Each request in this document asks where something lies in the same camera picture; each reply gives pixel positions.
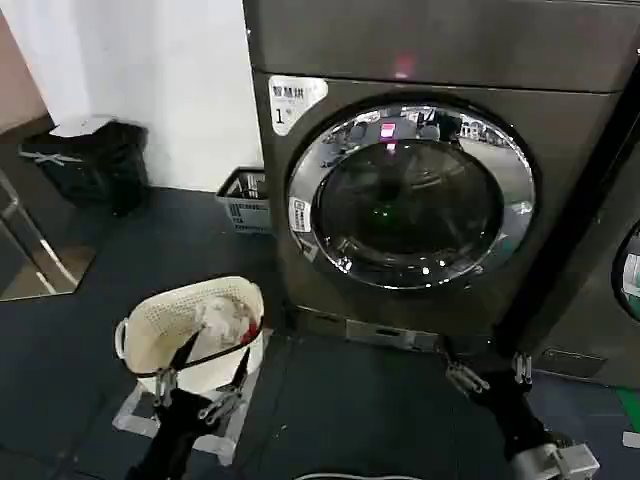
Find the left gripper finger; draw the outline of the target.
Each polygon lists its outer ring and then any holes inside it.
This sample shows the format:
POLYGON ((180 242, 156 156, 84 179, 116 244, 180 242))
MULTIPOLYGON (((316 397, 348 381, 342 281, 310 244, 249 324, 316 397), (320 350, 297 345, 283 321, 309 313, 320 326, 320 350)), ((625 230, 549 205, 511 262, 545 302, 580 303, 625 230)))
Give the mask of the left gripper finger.
POLYGON ((232 415, 242 400, 242 389, 248 377, 250 351, 246 350, 230 383, 215 390, 215 398, 198 412, 198 419, 204 423, 221 423, 232 415))
POLYGON ((160 368, 156 372, 154 393, 155 406, 171 405, 172 392, 178 388, 179 372, 185 368, 201 331, 202 329, 196 330, 189 339, 175 351, 169 365, 167 367, 160 368))

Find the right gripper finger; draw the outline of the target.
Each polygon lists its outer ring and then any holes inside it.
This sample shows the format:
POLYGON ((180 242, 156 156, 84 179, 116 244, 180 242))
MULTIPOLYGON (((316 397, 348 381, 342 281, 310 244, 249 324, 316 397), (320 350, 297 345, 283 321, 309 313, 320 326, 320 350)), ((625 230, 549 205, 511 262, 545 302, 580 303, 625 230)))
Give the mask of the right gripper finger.
POLYGON ((532 357, 516 352, 513 357, 514 380, 519 385, 532 385, 532 357))
POLYGON ((445 365, 445 376, 453 386, 466 397, 482 395, 489 391, 489 383, 471 368, 460 362, 443 343, 438 343, 434 351, 439 354, 445 365))

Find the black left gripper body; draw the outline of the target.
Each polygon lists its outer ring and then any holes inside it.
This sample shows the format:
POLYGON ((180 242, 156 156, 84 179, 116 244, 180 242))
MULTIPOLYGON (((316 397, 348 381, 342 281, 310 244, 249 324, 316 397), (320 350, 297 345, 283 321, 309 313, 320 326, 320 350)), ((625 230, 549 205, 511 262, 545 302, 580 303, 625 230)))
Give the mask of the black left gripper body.
POLYGON ((125 479, 182 479, 195 442, 214 427, 208 417, 218 405, 205 397, 183 390, 171 392, 169 406, 156 408, 160 426, 142 459, 125 479))

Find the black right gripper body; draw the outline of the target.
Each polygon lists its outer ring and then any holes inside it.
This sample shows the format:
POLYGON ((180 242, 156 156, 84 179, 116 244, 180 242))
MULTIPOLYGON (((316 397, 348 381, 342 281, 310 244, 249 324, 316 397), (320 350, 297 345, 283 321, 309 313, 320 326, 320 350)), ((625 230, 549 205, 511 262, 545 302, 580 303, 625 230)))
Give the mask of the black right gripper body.
POLYGON ((551 444, 553 438, 533 414, 527 395, 532 384, 518 383, 514 372, 487 372, 482 376, 489 388, 474 395, 474 401, 488 409, 504 437, 504 455, 517 454, 551 444))

